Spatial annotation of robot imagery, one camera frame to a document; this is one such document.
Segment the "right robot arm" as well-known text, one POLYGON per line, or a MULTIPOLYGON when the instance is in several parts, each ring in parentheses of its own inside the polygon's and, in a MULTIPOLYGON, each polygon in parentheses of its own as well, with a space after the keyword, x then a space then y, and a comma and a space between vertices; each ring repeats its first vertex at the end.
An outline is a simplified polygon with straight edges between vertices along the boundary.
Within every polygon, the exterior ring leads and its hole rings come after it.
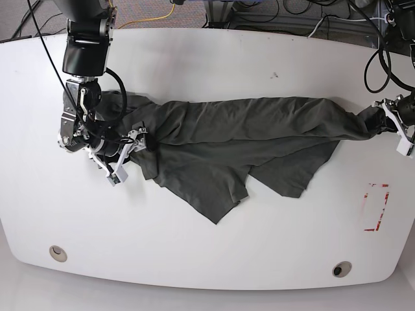
POLYGON ((140 124, 128 135, 115 130, 126 114, 127 94, 119 76, 107 68, 117 9, 109 1, 56 1, 67 18, 67 45, 62 71, 71 75, 64 84, 64 110, 59 145, 67 152, 85 150, 112 185, 126 181, 123 165, 129 155, 146 148, 147 129, 140 124), (98 78, 112 76, 121 91, 121 110, 112 119, 97 116, 102 98, 98 78))

